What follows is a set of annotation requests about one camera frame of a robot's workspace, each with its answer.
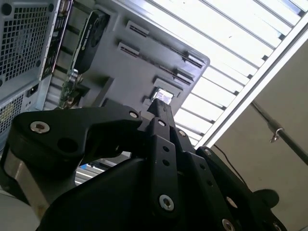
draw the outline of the mesh panel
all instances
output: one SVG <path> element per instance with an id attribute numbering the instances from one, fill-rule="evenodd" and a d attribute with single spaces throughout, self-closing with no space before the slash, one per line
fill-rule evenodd
<path id="1" fill-rule="evenodd" d="M 21 113 L 24 94 L 16 96 L 12 101 L 0 108 L 0 135 L 11 125 L 15 116 Z"/>
<path id="2" fill-rule="evenodd" d="M 0 75 L 5 81 L 32 69 L 40 58 L 49 15 L 47 7 L 15 8 L 14 19 L 4 22 Z"/>

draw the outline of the silver metal part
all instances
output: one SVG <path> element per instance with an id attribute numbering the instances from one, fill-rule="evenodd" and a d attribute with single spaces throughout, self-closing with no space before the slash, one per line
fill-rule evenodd
<path id="1" fill-rule="evenodd" d="M 235 230 L 232 223 L 230 221 L 228 221 L 227 219 L 222 220 L 222 225 L 223 225 L 223 227 L 225 228 L 226 231 L 234 231 Z"/>
<path id="2" fill-rule="evenodd" d="M 185 132 L 183 132 L 182 130 L 179 130 L 179 134 L 184 137 L 186 136 Z"/>
<path id="3" fill-rule="evenodd" d="M 273 225 L 277 231 L 281 231 L 281 228 L 276 223 L 273 223 Z"/>
<path id="4" fill-rule="evenodd" d="M 159 123 L 161 126 L 166 126 L 166 124 L 165 124 L 162 120 L 159 120 L 158 123 Z"/>
<path id="5" fill-rule="evenodd" d="M 159 204 L 166 211 L 171 212 L 174 210 L 173 200 L 167 195 L 161 195 L 159 197 Z"/>
<path id="6" fill-rule="evenodd" d="M 232 207 L 237 208 L 236 203 L 235 203 L 231 198 L 229 198 L 229 197 L 227 196 L 226 199 L 227 199 L 227 201 L 229 202 L 229 204 L 230 204 Z"/>
<path id="7" fill-rule="evenodd" d="M 18 182 L 40 220 L 55 199 L 76 186 L 75 174 L 61 180 L 47 178 L 37 169 L 27 166 L 11 150 L 8 151 L 5 159 L 4 170 Z"/>
<path id="8" fill-rule="evenodd" d="M 134 113 L 134 112 L 130 112 L 129 114 L 133 118 L 138 118 L 138 115 L 136 113 Z"/>
<path id="9" fill-rule="evenodd" d="M 43 134 L 43 133 L 49 132 L 50 127 L 48 124 L 42 121 L 34 121 L 33 123 L 30 124 L 30 129 L 33 132 Z"/>
<path id="10" fill-rule="evenodd" d="M 270 143 L 274 143 L 276 140 L 279 139 L 280 136 L 279 136 L 278 132 L 279 132 L 280 130 L 283 130 L 283 128 L 279 128 L 279 129 L 276 130 L 276 132 L 273 134 L 273 137 L 272 137 L 271 140 L 269 141 Z"/>
<path id="11" fill-rule="evenodd" d="M 68 79 L 73 84 L 77 84 L 78 83 L 78 71 L 76 69 L 71 70 L 68 74 Z"/>

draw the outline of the fluorescent light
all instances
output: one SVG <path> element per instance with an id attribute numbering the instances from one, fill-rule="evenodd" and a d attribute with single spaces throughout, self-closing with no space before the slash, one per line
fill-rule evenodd
<path id="1" fill-rule="evenodd" d="M 195 139 L 193 139 L 191 137 L 188 137 L 188 138 L 189 138 L 190 142 L 192 143 L 192 146 L 195 146 L 198 143 L 198 141 L 196 141 Z"/>
<path id="2" fill-rule="evenodd" d="M 295 5 L 304 11 L 308 11 L 308 1 L 307 0 L 291 0 Z"/>
<path id="3" fill-rule="evenodd" d="M 278 1 L 295 14 L 299 14 L 301 12 L 301 10 L 296 5 L 291 3 L 290 0 L 278 0 Z"/>
<path id="4" fill-rule="evenodd" d="M 223 88 L 235 92 L 240 92 L 243 89 L 241 84 L 233 81 L 232 79 L 226 77 L 225 75 L 221 74 L 220 72 L 214 70 L 211 67 L 208 67 L 203 74 L 203 77 L 222 86 Z"/>
<path id="5" fill-rule="evenodd" d="M 205 78 L 200 78 L 192 89 L 192 93 L 208 100 L 218 106 L 228 107 L 234 100 L 235 95 L 211 83 Z"/>
<path id="6" fill-rule="evenodd" d="M 246 85 L 249 82 L 249 78 L 247 78 L 246 76 L 242 75 L 241 73 L 237 72 L 236 70 L 232 69 L 231 67 L 223 63 L 211 60 L 211 66 L 216 68 L 217 70 L 220 70 L 226 75 L 232 77 L 233 79 L 239 81 L 240 83 L 243 83 L 244 85 Z"/>
<path id="7" fill-rule="evenodd" d="M 92 176 L 87 175 L 87 174 L 84 174 L 84 173 L 82 173 L 82 172 L 78 172 L 78 171 L 77 171 L 76 173 L 78 173 L 78 174 L 80 174 L 80 175 L 82 175 L 82 176 L 85 176 L 85 177 L 93 178 Z"/>
<path id="8" fill-rule="evenodd" d="M 273 52 L 270 47 L 200 1 L 190 0 L 185 4 L 169 0 L 154 1 L 257 66 L 264 63 L 264 55 L 270 56 Z"/>
<path id="9" fill-rule="evenodd" d="M 170 104 L 173 97 L 174 97 L 174 94 L 170 93 L 169 91 L 166 91 L 162 88 L 157 88 L 153 95 L 153 100 L 160 99 L 166 104 Z"/>
<path id="10" fill-rule="evenodd" d="M 175 122 L 191 128 L 195 131 L 200 133 L 206 133 L 210 127 L 212 126 L 211 123 L 194 116 L 193 114 L 186 112 L 182 109 L 179 109 L 176 115 L 174 116 Z"/>
<path id="11" fill-rule="evenodd" d="M 187 130 L 186 128 L 183 128 L 183 127 L 181 127 L 181 126 L 179 126 L 179 125 L 176 125 L 176 127 L 179 128 L 179 129 L 181 129 L 183 132 L 186 133 L 186 135 L 188 135 L 188 136 L 194 138 L 195 140 L 198 140 L 198 141 L 199 141 L 199 140 L 202 138 L 202 136 L 200 136 L 200 135 L 198 135 L 198 134 L 196 134 L 196 133 L 194 133 L 194 132 L 192 132 L 192 131 L 189 131 L 189 130 Z"/>
<path id="12" fill-rule="evenodd" d="M 300 20 L 300 16 L 293 13 L 290 9 L 284 6 L 281 2 L 277 0 L 259 0 L 264 5 L 267 5 L 273 11 L 275 11 L 278 15 L 286 19 L 292 25 L 296 25 L 296 23 Z"/>
<path id="13" fill-rule="evenodd" d="M 211 147 L 230 125 L 238 118 L 251 101 L 265 88 L 278 71 L 289 61 L 294 53 L 308 39 L 308 14 L 306 14 L 293 28 L 281 45 L 259 69 L 254 78 L 240 92 L 232 104 L 225 110 L 216 123 L 198 142 L 197 148 L 203 145 Z"/>
<path id="14" fill-rule="evenodd" d="M 288 34 L 291 28 L 253 1 L 205 0 L 224 12 L 245 28 L 277 47 L 280 33 Z"/>
<path id="15" fill-rule="evenodd" d="M 223 113 L 223 110 L 220 108 L 200 99 L 197 96 L 190 94 L 184 101 L 183 108 L 203 117 L 208 120 L 216 121 L 220 115 Z"/>

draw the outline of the ceiling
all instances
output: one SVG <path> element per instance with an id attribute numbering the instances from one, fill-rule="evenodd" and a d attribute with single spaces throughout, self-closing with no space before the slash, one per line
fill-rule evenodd
<path id="1" fill-rule="evenodd" d="M 255 101 L 308 152 L 308 42 L 295 53 Z M 308 226 L 308 167 L 284 143 L 270 144 L 267 124 L 247 107 L 216 145 L 228 156 L 252 191 L 274 189 L 274 214 L 290 231 Z M 223 155 L 213 150 L 225 161 Z"/>

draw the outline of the mounting hole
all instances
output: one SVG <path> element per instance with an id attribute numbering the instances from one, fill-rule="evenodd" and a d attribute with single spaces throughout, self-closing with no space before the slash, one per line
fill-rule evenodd
<path id="1" fill-rule="evenodd" d="M 207 180 L 206 183 L 207 183 L 209 186 L 211 186 L 211 187 L 213 186 L 213 183 L 212 183 L 212 181 L 210 181 L 210 180 Z"/>
<path id="2" fill-rule="evenodd" d="M 170 151 L 166 146 L 164 146 L 163 149 L 165 150 L 165 152 L 169 152 Z"/>
<path id="3" fill-rule="evenodd" d="M 37 63 L 35 64 L 35 66 L 37 66 L 37 67 L 40 66 L 40 60 L 37 61 Z"/>
<path id="4" fill-rule="evenodd" d="M 54 5 L 53 4 L 49 4 L 48 11 L 49 12 L 53 12 L 53 9 L 54 9 Z"/>
<path id="5" fill-rule="evenodd" d="M 8 3 L 5 3 L 1 6 L 1 12 L 2 14 L 8 16 L 12 13 L 12 6 Z"/>
<path id="6" fill-rule="evenodd" d="M 61 138 L 58 140 L 58 148 L 66 153 L 77 151 L 78 144 L 70 138 Z"/>
<path id="7" fill-rule="evenodd" d="M 166 166 L 170 166 L 170 163 L 167 160 L 163 160 L 163 164 L 166 165 Z"/>

